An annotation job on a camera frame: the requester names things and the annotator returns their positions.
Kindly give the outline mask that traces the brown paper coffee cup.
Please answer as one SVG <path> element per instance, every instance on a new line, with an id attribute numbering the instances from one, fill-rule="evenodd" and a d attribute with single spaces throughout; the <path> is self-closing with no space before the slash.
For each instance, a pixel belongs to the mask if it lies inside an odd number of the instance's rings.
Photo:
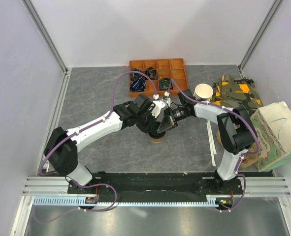
<path id="1" fill-rule="evenodd" d="M 154 143 L 160 143 L 163 139 L 163 136 L 160 136 L 160 137 L 155 137 L 155 136 L 150 136 L 151 138 L 151 141 L 154 142 Z"/>

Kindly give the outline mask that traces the black plastic cup lid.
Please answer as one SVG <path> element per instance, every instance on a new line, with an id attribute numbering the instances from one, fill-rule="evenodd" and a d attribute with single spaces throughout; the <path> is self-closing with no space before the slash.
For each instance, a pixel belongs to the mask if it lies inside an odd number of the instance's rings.
<path id="1" fill-rule="evenodd" d="M 166 132 L 161 132 L 161 133 L 149 132 L 148 134 L 153 139 L 159 139 L 159 138 L 162 138 L 166 134 Z"/>

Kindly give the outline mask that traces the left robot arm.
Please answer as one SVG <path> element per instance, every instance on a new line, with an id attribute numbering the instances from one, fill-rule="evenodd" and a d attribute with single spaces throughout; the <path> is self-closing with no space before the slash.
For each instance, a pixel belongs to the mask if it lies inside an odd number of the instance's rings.
<path id="1" fill-rule="evenodd" d="M 92 193 L 96 182 L 93 174 L 79 163 L 78 153 L 100 138 L 127 127 L 137 126 L 141 132 L 149 133 L 166 107 L 167 103 L 158 96 L 151 100 L 141 94 L 84 125 L 68 130 L 57 127 L 45 147 L 45 161 L 53 167 L 53 173 L 73 179 L 84 193 Z"/>

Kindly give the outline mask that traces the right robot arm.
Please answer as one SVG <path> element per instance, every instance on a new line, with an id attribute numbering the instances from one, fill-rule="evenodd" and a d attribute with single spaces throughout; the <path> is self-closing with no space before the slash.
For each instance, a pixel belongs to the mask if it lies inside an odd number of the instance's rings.
<path id="1" fill-rule="evenodd" d="M 188 117 L 203 118 L 218 125 L 220 140 L 225 149 L 220 166 L 216 170 L 218 178 L 213 181 L 214 190 L 225 193 L 231 188 L 230 180 L 238 174 L 245 155 L 255 143 L 259 147 L 256 130 L 243 107 L 221 107 L 208 101 L 198 101 L 189 89 L 178 93 L 182 105 L 171 108 L 169 92 L 155 104 L 164 109 L 164 117 L 155 132 L 160 134 L 178 126 L 178 121 Z"/>

